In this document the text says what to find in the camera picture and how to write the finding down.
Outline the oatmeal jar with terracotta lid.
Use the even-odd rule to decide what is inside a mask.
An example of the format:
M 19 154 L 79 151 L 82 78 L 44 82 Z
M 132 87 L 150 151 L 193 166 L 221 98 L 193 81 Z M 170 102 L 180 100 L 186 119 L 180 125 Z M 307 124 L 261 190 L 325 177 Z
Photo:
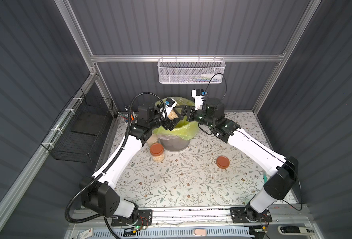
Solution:
M 176 113 L 175 110 L 171 110 L 170 113 L 168 114 L 168 118 L 170 120 L 174 120 L 174 119 L 179 118 L 179 116 L 178 116 L 178 114 Z

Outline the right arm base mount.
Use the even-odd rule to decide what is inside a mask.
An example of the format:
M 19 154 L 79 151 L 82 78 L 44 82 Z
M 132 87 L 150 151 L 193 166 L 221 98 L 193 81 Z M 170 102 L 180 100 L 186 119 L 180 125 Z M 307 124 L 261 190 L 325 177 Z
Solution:
M 273 221 L 270 211 L 264 210 L 258 213 L 251 207 L 231 207 L 230 216 L 233 223 L 270 223 Z

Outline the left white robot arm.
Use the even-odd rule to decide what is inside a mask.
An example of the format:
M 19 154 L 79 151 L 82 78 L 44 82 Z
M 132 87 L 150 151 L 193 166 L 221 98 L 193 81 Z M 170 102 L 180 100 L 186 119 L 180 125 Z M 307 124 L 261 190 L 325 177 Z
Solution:
M 85 177 L 82 180 L 82 187 L 95 180 L 93 185 L 80 194 L 84 207 L 106 218 L 118 216 L 131 221 L 137 219 L 139 215 L 137 204 L 121 198 L 115 187 L 133 156 L 152 136 L 153 130 L 160 126 L 173 129 L 180 121 L 180 118 L 169 119 L 176 106 L 177 102 L 173 98 L 167 98 L 164 108 L 161 105 L 147 109 L 139 107 L 137 120 L 127 125 L 126 135 L 119 148 L 92 177 Z

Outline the grey bin with green bag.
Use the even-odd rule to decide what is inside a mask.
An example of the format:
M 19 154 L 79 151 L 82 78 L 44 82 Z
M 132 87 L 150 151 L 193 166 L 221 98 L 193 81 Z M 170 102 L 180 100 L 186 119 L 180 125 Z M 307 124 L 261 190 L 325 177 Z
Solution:
M 163 127 L 153 130 L 153 134 L 158 137 L 160 144 L 163 145 L 165 150 L 171 152 L 180 152 L 186 149 L 198 132 L 197 122 L 189 122 L 186 117 L 180 120 L 173 130 Z

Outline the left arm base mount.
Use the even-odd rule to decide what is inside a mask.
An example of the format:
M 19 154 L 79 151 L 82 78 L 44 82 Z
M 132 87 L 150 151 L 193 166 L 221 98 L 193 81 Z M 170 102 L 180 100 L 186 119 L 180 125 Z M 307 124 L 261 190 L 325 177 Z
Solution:
M 132 227 L 132 226 L 150 226 L 152 224 L 153 210 L 138 209 L 133 212 L 131 217 L 124 218 L 118 216 L 112 219 L 113 227 Z

